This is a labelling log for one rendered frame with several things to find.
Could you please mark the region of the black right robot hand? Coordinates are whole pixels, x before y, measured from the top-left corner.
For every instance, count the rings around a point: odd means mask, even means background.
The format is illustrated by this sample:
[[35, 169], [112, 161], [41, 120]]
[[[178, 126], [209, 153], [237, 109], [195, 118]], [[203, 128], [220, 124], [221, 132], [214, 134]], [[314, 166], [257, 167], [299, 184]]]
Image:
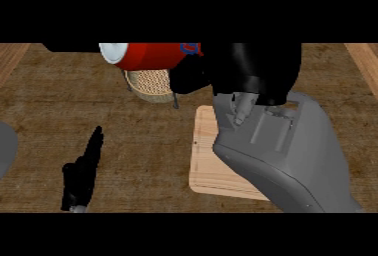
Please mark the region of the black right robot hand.
[[286, 103], [301, 68], [298, 42], [200, 43], [168, 71], [169, 89], [189, 94], [212, 86], [212, 95], [255, 93], [257, 105]]

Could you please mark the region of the red can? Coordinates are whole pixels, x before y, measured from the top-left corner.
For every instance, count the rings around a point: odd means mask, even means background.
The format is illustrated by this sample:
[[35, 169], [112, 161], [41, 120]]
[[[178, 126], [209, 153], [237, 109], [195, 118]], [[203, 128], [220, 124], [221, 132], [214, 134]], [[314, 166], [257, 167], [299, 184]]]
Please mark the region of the red can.
[[100, 43], [99, 50], [127, 71], [172, 69], [187, 55], [202, 55], [199, 43]]

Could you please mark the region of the wicker tiered basket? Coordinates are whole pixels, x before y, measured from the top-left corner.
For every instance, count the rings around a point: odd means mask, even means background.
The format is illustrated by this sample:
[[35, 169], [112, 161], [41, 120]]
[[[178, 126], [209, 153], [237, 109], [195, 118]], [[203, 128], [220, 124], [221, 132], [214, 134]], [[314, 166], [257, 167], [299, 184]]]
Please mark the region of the wicker tiered basket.
[[178, 108], [178, 95], [171, 91], [166, 70], [122, 70], [127, 89], [150, 103], [171, 103]]

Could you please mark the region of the wooden cutting board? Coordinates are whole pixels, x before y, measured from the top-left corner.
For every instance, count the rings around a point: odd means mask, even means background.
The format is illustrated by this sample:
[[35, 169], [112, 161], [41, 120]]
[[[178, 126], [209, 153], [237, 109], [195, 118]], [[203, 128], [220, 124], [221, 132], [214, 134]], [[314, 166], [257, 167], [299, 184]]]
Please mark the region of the wooden cutting board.
[[195, 113], [189, 187], [193, 192], [267, 201], [251, 183], [231, 171], [212, 152], [217, 121], [211, 106]]

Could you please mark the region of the black flat object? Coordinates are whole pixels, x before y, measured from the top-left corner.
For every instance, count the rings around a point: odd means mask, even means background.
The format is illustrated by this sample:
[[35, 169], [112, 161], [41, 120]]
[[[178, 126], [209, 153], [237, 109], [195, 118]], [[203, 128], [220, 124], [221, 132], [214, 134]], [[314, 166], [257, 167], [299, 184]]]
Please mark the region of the black flat object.
[[76, 53], [99, 53], [97, 43], [44, 43], [44, 47], [51, 52], [76, 52]]

